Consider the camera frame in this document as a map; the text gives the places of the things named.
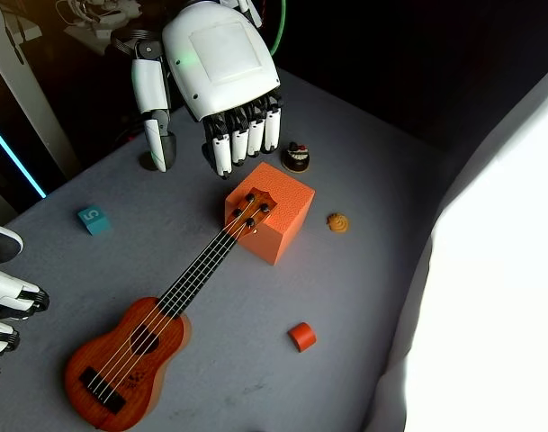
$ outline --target letter on blue cube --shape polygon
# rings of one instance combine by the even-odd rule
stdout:
[[[87,209],[80,211],[77,216],[82,220],[87,230],[90,231],[90,234],[93,236],[110,228],[110,222],[105,217],[105,214],[103,214],[102,209],[97,205],[92,205]]]

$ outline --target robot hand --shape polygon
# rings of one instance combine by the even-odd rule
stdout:
[[[23,249],[15,232],[0,227],[0,263],[9,261]],[[0,272],[0,319],[25,320],[48,308],[49,296],[37,285]],[[0,322],[0,355],[18,347],[20,337],[8,324]]]
[[[227,178],[232,164],[242,165],[246,156],[277,148],[280,80],[255,27],[260,25],[251,1],[200,1],[164,28],[163,44],[143,32],[148,34],[135,46],[132,82],[139,110],[147,116],[144,128],[157,169],[166,172],[176,153],[175,136],[167,129],[166,65],[190,114],[203,122],[219,176]]]

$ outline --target green wire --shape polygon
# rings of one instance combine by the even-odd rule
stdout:
[[[275,36],[274,45],[270,49],[270,54],[272,56],[277,51],[277,48],[280,46],[280,41],[282,40],[284,26],[285,26],[285,0],[282,0],[282,16],[280,17],[280,27],[277,29],[277,36]]]

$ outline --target led light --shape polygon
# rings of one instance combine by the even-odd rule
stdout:
[[[27,178],[28,182],[30,182],[30,185],[36,190],[38,194],[40,194],[41,198],[45,198],[46,194],[41,190],[40,186],[36,183],[36,181],[33,179],[31,174],[28,172],[27,169],[25,169],[25,166],[23,166],[22,162],[20,162],[20,159],[13,153],[10,146],[6,144],[2,136],[0,135],[0,146],[2,146],[2,149],[4,149],[5,153],[7,153],[7,156],[10,157],[10,159],[15,163],[15,165],[20,168],[20,171],[22,171],[22,174],[25,178]]]

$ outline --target table surface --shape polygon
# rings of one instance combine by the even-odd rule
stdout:
[[[136,431],[359,430],[387,359],[430,222],[438,155],[372,115],[280,71],[281,147],[310,148],[292,175],[317,193],[276,266],[235,247],[187,315],[193,337],[168,367],[156,409]],[[227,181],[202,157],[203,131],[172,117],[178,160],[138,164],[143,136],[12,221],[25,250],[0,265],[43,287],[51,305],[14,323],[22,343],[0,357],[0,431],[92,430],[70,407],[62,374],[71,353],[111,329],[140,297],[159,295],[220,229],[224,198],[261,161]],[[96,204],[110,231],[92,237],[76,213]],[[326,226],[332,212],[346,234]],[[298,353],[286,331],[307,321],[316,345]]]

